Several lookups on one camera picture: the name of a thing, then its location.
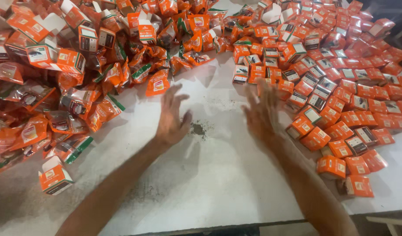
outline orange and green packaging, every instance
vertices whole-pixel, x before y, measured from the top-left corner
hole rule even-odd
[[[23,128],[20,136],[17,136],[13,146],[9,148],[10,151],[26,147],[46,138],[46,126],[48,120],[43,114],[38,114],[29,119],[26,126]]]
[[[67,140],[58,143],[46,155],[45,158],[58,156],[64,163],[71,164],[93,141],[93,138],[85,134],[75,134]]]
[[[154,96],[158,94],[163,94],[166,92],[168,88],[170,88],[170,84],[167,81],[167,76],[169,74],[169,69],[159,70],[155,74],[151,76],[148,80],[146,96]]]
[[[27,80],[23,85],[14,84],[0,93],[0,98],[12,102],[20,102],[28,111],[35,109],[55,88],[48,88],[34,80]]]
[[[23,65],[16,62],[0,63],[0,79],[12,83],[23,84]]]
[[[320,158],[316,163],[316,172],[326,179],[345,179],[345,161],[331,155]]]
[[[95,96],[95,91],[82,91],[70,88],[65,94],[62,94],[59,100],[59,109],[68,111],[72,115],[77,115],[85,120]]]

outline sealed plastic bag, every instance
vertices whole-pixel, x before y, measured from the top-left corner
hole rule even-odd
[[[34,80],[27,80],[23,85],[15,84],[0,93],[0,98],[20,102],[28,111],[35,109],[55,88],[48,88]]]
[[[58,143],[46,155],[45,158],[58,156],[65,163],[71,164],[81,152],[93,141],[93,138],[83,134],[73,135],[71,138]]]
[[[110,121],[125,110],[115,98],[106,95],[101,103],[93,105],[89,118],[86,120],[89,128],[96,132],[102,127],[104,122]]]
[[[168,88],[170,88],[170,84],[167,81],[168,74],[169,69],[163,69],[151,76],[151,78],[148,80],[146,90],[147,97],[163,94]]]

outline finger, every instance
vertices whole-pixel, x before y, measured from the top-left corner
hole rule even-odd
[[[180,83],[177,85],[173,85],[169,89],[167,89],[163,95],[163,99],[162,99],[163,104],[167,107],[170,107],[170,105],[172,104],[172,101],[173,101],[173,96],[181,88],[182,88],[182,84]]]
[[[171,108],[179,112],[180,103],[189,98],[188,94],[180,94],[173,97]]]
[[[251,109],[255,109],[257,106],[257,103],[256,103],[255,97],[253,96],[252,91],[248,85],[245,85],[245,94],[246,94],[247,102],[249,103],[249,105],[251,105]]]

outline pile of packages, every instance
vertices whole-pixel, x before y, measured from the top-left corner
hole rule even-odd
[[[355,0],[264,3],[251,34],[232,30],[244,35],[233,44],[233,82],[266,78],[292,115],[287,133],[321,151],[317,172],[343,194],[373,197],[365,175],[388,165],[373,148],[402,132],[402,50],[383,40],[395,24],[371,22]]]

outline right hand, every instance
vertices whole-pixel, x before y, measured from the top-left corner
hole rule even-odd
[[[261,98],[256,102],[252,91],[245,86],[247,101],[250,105],[242,105],[247,119],[247,127],[251,134],[264,144],[279,141],[284,138],[284,132],[278,123],[278,96],[274,87],[269,87],[265,81],[257,80]]]

